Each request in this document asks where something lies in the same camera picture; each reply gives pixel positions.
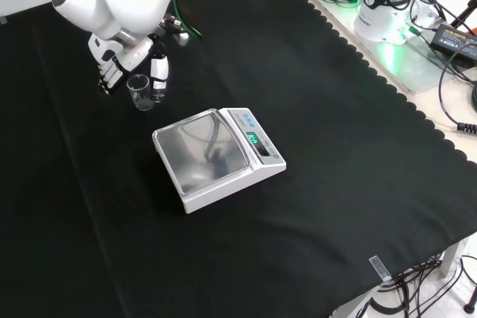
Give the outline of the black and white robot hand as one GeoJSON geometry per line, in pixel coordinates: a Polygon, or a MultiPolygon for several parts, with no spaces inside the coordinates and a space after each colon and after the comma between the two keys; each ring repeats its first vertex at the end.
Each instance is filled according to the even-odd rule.
{"type": "Polygon", "coordinates": [[[167,92],[170,77],[169,62],[165,52],[156,47],[149,36],[131,48],[115,40],[103,40],[92,35],[89,50],[98,63],[98,90],[114,95],[130,77],[143,74],[149,78],[151,100],[161,102],[167,92]]]}

